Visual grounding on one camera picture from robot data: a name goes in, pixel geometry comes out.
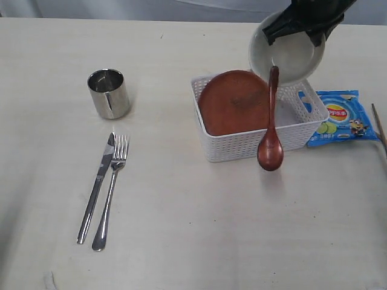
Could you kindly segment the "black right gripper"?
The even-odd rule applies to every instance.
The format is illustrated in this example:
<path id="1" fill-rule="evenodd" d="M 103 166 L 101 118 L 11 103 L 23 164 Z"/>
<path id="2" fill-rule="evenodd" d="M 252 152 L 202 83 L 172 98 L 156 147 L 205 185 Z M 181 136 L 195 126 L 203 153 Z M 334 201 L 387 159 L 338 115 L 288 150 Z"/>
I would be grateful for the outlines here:
<path id="1" fill-rule="evenodd" d="M 356 0 L 291 1 L 291 4 L 262 30 L 269 45 L 273 45 L 280 37 L 305 32 L 312 44 L 319 47 L 322 38 L 329 37 L 355 2 Z"/>

